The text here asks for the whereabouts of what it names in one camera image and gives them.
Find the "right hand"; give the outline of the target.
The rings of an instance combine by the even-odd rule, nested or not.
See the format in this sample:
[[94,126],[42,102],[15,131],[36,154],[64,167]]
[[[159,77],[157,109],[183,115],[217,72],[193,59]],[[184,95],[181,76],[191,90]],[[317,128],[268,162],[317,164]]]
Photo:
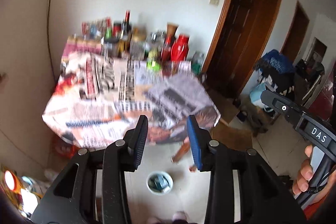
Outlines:
[[[302,162],[301,169],[298,171],[297,178],[294,180],[292,191],[295,195],[306,192],[309,186],[309,181],[313,177],[313,169],[309,159]],[[326,186],[313,199],[311,204],[317,203],[324,199],[335,184],[335,171],[329,176]]]

